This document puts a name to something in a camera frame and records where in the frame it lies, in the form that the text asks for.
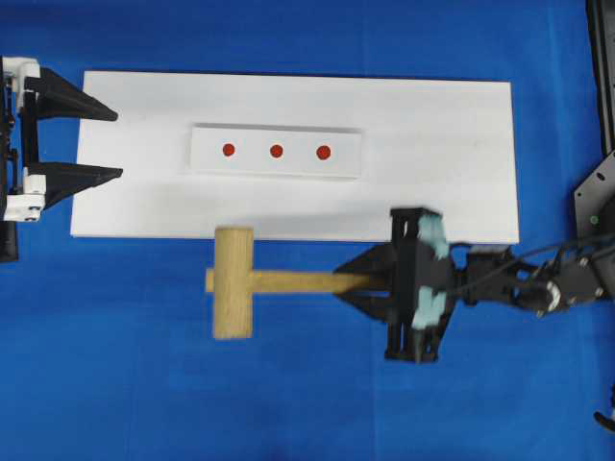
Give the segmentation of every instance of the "table surface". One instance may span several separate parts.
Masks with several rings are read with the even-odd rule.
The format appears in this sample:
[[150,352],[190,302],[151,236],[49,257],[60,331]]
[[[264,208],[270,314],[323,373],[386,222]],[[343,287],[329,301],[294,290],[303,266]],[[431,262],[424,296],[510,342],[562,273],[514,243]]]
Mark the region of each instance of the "table surface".
[[[92,69],[512,83],[521,244],[574,236],[601,160],[583,0],[5,3],[0,53]],[[78,122],[40,124],[74,161]],[[460,305],[437,364],[331,296],[259,296],[256,336],[210,337],[211,241],[74,239],[70,201],[0,267],[0,459],[571,459],[615,381],[611,303],[542,320]],[[330,270],[366,244],[259,242],[261,269]]]

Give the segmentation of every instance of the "mallet handle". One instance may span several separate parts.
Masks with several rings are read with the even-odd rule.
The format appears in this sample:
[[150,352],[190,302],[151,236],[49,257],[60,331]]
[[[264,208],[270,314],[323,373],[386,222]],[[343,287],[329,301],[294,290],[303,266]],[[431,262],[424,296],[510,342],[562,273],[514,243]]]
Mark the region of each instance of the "mallet handle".
[[[214,270],[208,269],[206,290],[214,291]],[[381,279],[356,274],[327,272],[255,271],[250,274],[252,293],[345,293],[357,290],[386,290]]]

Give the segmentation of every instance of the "red dot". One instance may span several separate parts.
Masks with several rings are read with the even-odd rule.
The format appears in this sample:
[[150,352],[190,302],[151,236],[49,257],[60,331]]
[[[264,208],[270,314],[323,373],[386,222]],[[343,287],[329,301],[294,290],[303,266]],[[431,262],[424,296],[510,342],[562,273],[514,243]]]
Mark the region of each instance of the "red dot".
[[316,156],[321,160],[326,160],[331,156],[331,148],[329,146],[320,146],[316,149]]
[[280,144],[274,144],[271,146],[271,149],[269,149],[269,152],[271,153],[271,157],[280,158],[284,152],[284,149]]
[[232,154],[234,154],[234,145],[227,143],[222,146],[222,154],[224,154],[226,157],[230,157]]

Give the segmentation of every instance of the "white board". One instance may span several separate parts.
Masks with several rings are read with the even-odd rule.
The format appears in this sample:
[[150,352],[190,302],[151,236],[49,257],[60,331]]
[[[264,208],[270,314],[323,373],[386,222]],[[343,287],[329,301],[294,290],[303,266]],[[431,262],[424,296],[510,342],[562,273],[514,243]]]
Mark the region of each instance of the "white board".
[[[488,82],[86,72],[84,91],[119,113],[84,120],[78,162],[124,176],[75,196],[71,233],[383,241],[392,206],[444,214],[451,240],[518,240],[510,85]],[[195,126],[311,127],[361,133],[353,181],[204,175]]]

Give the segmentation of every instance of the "wooden mallet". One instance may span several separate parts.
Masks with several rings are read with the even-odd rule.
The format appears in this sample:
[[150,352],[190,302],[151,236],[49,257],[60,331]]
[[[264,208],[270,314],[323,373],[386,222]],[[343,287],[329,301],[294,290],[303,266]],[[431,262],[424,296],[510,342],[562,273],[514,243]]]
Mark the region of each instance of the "wooden mallet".
[[207,292],[213,292],[213,337],[252,336],[254,293],[346,293],[382,290],[380,279],[355,274],[253,271],[254,233],[250,228],[215,230],[215,269],[208,269]]

